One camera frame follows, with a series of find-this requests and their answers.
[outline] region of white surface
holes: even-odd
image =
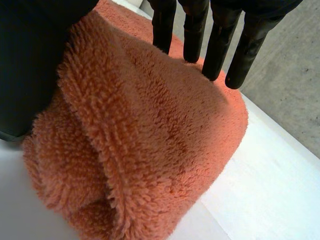
[[[140,8],[143,0],[127,0],[130,4],[136,6],[137,8]]]
[[[169,239],[320,240],[320,160],[244,100],[249,125],[241,145]],[[0,239],[78,239],[38,200],[20,148],[3,141]]]

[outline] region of concrete floor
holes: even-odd
[[[144,0],[141,9],[153,15]],[[178,4],[173,32],[184,37]],[[241,92],[320,158],[320,1],[304,0],[267,36]],[[213,25],[210,10],[202,44],[206,56]],[[227,72],[242,29],[242,14],[222,69]]]

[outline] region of fluffy towel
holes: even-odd
[[[24,142],[33,186],[81,239],[165,239],[239,146],[241,95],[106,0],[70,32],[59,90]],[[181,57],[176,37],[171,50]]]

